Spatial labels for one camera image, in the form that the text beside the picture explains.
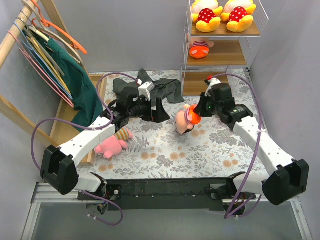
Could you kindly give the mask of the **grey hanger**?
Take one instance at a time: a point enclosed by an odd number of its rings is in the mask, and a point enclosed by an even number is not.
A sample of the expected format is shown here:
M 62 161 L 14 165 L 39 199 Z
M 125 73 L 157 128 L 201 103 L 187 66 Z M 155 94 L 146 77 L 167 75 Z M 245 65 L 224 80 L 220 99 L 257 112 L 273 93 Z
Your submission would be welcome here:
M 64 72 L 61 70 L 61 68 L 58 66 L 58 64 L 55 62 L 55 60 L 51 57 L 51 55 L 47 52 L 47 50 L 45 48 L 43 48 L 43 46 L 37 41 L 37 39 L 35 38 L 35 36 L 40 37 L 41 39 L 43 39 L 46 43 L 49 41 L 49 38 L 47 36 L 45 36 L 43 33 L 41 33 L 39 30 L 37 30 L 34 26 L 31 25 L 26 25 L 25 26 L 26 31 L 27 31 L 27 35 L 30 38 L 34 38 L 34 41 L 37 43 L 38 47 L 41 49 L 41 51 L 46 55 L 46 57 L 48 58 L 48 60 L 53 64 L 54 68 L 56 71 L 59 72 L 60 76 L 65 76 Z

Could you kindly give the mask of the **green shirt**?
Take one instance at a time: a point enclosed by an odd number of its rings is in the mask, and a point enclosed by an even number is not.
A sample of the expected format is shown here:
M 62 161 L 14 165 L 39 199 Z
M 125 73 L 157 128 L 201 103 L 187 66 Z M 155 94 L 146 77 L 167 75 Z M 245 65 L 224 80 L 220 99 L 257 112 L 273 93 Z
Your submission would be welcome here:
M 86 71 L 52 38 L 45 41 L 36 36 L 39 44 L 50 54 L 64 73 L 62 79 L 68 87 L 77 114 L 72 123 L 89 127 L 103 112 L 97 90 Z

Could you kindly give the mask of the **yellow frog plush big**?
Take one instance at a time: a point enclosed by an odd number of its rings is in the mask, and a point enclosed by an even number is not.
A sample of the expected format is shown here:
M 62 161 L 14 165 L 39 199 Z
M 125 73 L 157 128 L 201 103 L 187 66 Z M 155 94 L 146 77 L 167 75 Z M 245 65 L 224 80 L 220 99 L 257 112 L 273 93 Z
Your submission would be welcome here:
M 202 33 L 211 33 L 219 28 L 222 12 L 223 7 L 217 0 L 196 0 L 191 5 L 192 22 Z

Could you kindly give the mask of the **black-haired doll striped shirt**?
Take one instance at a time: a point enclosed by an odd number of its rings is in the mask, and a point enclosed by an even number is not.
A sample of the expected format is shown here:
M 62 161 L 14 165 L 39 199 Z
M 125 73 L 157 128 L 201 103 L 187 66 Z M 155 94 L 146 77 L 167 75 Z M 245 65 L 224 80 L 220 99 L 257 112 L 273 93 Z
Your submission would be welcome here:
M 189 55 L 196 59 L 203 59 L 210 53 L 210 48 L 214 46 L 214 41 L 203 37 L 189 37 Z

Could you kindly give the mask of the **orange hanger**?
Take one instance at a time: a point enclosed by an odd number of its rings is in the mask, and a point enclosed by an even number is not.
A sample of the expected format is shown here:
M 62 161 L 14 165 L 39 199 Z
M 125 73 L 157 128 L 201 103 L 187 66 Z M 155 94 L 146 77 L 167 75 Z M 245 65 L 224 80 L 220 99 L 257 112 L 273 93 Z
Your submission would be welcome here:
M 66 25 L 53 0 L 40 1 L 50 20 L 47 20 L 43 16 L 42 9 L 38 4 L 38 0 L 31 0 L 31 2 L 35 7 L 34 14 L 36 15 L 36 17 L 31 21 L 34 26 L 36 26 L 35 21 L 37 21 L 42 27 L 52 27 L 57 31 L 59 36 L 63 38 L 73 49 L 80 50 L 85 55 L 88 53 L 87 50 L 69 34 Z

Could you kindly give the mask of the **floral table mat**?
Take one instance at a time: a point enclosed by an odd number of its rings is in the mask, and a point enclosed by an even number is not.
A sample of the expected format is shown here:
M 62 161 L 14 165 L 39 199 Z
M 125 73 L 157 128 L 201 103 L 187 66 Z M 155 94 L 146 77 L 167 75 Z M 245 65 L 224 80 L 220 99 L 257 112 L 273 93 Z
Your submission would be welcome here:
M 78 172 L 94 172 L 106 179 L 227 177 L 247 171 L 253 151 L 218 117 L 204 118 L 186 134 L 179 134 L 175 115 L 183 104 L 163 101 L 170 119 L 164 123 L 129 121 L 128 147 L 109 159 L 87 156 Z

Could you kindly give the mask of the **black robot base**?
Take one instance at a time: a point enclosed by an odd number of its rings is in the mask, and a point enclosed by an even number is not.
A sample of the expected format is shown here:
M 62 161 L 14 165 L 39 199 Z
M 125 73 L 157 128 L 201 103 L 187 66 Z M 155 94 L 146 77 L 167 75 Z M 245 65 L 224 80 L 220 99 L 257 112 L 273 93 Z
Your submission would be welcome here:
M 231 177 L 112 179 L 105 198 L 122 210 L 223 211 L 236 192 Z

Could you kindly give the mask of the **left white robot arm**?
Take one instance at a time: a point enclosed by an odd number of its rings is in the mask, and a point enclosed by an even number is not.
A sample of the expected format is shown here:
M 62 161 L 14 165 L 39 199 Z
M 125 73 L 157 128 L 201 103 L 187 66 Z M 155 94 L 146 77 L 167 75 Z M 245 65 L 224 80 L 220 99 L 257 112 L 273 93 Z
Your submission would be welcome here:
M 95 200 L 103 199 L 107 193 L 107 181 L 95 173 L 78 173 L 77 166 L 95 147 L 125 127 L 130 119 L 140 118 L 153 123 L 170 119 L 161 98 L 155 101 L 156 109 L 152 108 L 153 88 L 151 82 L 138 88 L 125 87 L 115 106 L 110 111 L 105 110 L 88 129 L 58 147 L 47 147 L 40 170 L 41 178 L 61 195 L 73 190 L 87 191 Z

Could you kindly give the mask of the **beige hanger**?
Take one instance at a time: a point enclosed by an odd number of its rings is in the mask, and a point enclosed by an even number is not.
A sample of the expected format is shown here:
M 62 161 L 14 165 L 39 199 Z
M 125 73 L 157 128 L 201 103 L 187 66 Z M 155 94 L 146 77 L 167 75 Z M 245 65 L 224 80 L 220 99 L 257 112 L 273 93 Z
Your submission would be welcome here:
M 24 6 L 27 6 L 32 13 L 35 14 L 35 8 L 31 6 L 30 3 L 28 3 L 27 0 L 22 0 L 21 3 L 24 5 Z M 80 57 L 80 55 L 78 54 L 77 50 L 76 49 L 73 49 L 62 37 L 59 36 L 58 32 L 53 28 L 53 27 L 43 27 L 41 26 L 37 21 L 35 21 L 36 23 L 36 26 L 34 26 L 32 24 L 32 20 L 31 20 L 31 25 L 33 27 L 35 27 L 38 31 L 44 33 L 44 34 L 47 34 L 50 38 L 53 38 L 55 40 L 58 40 L 60 41 L 61 43 L 64 44 L 64 46 L 66 47 L 67 51 L 68 51 L 68 54 L 70 56 L 72 56 L 72 58 L 84 69 L 85 68 L 85 65 L 84 65 L 84 62 L 82 60 L 82 58 Z

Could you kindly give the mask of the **yellow frog plush small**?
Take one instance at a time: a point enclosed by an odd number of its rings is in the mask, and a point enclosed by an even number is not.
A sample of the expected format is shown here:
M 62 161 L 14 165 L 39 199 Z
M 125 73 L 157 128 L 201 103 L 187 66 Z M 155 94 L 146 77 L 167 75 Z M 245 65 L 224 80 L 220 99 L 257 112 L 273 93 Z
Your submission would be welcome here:
M 252 25 L 256 7 L 253 0 L 229 0 L 223 8 L 221 20 L 226 22 L 229 31 L 242 33 Z

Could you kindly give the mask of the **yellow hanger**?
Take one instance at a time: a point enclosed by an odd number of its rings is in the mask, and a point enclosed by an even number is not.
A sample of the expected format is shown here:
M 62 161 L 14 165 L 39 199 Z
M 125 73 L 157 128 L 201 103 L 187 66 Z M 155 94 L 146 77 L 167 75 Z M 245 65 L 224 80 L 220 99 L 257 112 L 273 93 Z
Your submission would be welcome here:
M 27 39 L 30 41 L 30 43 L 33 45 L 33 47 L 36 49 L 36 51 L 39 53 L 39 55 L 43 58 L 43 60 L 47 63 L 48 67 L 51 69 L 52 74 L 55 76 L 59 84 L 62 86 L 62 88 L 67 92 L 67 94 L 71 95 L 67 85 L 63 81 L 62 77 L 60 76 L 59 72 L 55 69 L 54 65 L 48 58 L 50 55 L 43 51 L 41 48 L 41 45 L 38 45 L 38 42 L 34 38 L 30 38 L 27 36 Z

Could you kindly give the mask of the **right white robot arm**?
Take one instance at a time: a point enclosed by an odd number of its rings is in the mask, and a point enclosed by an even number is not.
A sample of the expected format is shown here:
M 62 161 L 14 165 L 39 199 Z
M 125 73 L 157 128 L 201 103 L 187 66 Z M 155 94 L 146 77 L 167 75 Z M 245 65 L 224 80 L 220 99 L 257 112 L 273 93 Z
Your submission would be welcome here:
M 307 189 L 309 165 L 304 160 L 296 160 L 282 150 L 274 140 L 259 129 L 253 113 L 243 104 L 236 104 L 232 90 L 227 83 L 213 78 L 206 81 L 205 92 L 200 95 L 194 112 L 200 117 L 218 116 L 254 151 L 254 156 L 263 163 L 267 176 L 246 176 L 244 172 L 231 175 L 225 190 L 232 199 L 244 192 L 265 196 L 278 206 Z

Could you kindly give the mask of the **wooden clothes rack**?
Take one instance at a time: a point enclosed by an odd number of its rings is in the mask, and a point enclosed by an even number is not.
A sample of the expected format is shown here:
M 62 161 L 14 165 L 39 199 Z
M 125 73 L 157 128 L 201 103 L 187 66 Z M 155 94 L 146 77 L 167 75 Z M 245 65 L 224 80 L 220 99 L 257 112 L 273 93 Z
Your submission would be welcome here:
M 18 15 L 23 15 L 23 5 L 20 0 L 0 1 L 0 43 L 5 39 L 8 31 Z M 16 26 L 11 33 L 19 31 Z M 0 96 L 11 103 L 16 110 L 29 119 L 31 123 L 49 118 L 67 117 L 71 121 L 75 116 L 68 104 L 62 103 L 58 94 L 38 75 L 35 69 L 19 50 L 19 43 L 9 34 L 14 46 L 0 68 Z M 71 125 L 62 122 L 47 121 L 41 126 L 42 131 L 53 137 L 58 144 L 67 142 L 75 137 L 77 131 Z M 0 164 L 9 167 L 19 167 L 22 164 L 30 165 L 35 169 L 31 158 L 31 133 L 26 132 L 8 117 L 0 113 Z

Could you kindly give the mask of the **pink hanger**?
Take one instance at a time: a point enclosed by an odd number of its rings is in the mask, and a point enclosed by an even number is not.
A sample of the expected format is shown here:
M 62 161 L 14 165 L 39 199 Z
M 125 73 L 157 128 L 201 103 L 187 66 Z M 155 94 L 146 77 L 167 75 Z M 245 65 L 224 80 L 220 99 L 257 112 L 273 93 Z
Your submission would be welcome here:
M 9 30 L 7 31 L 20 45 L 19 50 L 24 55 L 24 57 L 27 59 L 27 61 L 32 65 L 32 67 L 35 69 L 35 71 L 38 73 L 38 75 L 72 108 L 74 107 L 74 104 L 72 101 L 67 97 L 65 93 L 58 87 L 58 85 L 48 76 L 48 74 L 43 70 L 41 66 L 38 65 L 34 61 L 34 59 L 28 54 L 26 49 L 23 47 L 21 42 L 15 37 Z

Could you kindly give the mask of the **pink pig plush left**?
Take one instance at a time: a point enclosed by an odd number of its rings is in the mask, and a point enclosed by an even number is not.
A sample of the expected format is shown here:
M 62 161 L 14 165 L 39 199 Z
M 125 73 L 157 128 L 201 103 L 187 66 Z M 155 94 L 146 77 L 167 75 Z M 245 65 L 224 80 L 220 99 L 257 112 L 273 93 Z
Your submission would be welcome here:
M 94 148 L 94 152 L 103 155 L 105 159 L 110 159 L 118 155 L 123 149 L 128 148 L 127 140 L 133 138 L 133 133 L 126 127 L 121 128 L 114 135 L 106 138 L 101 144 Z

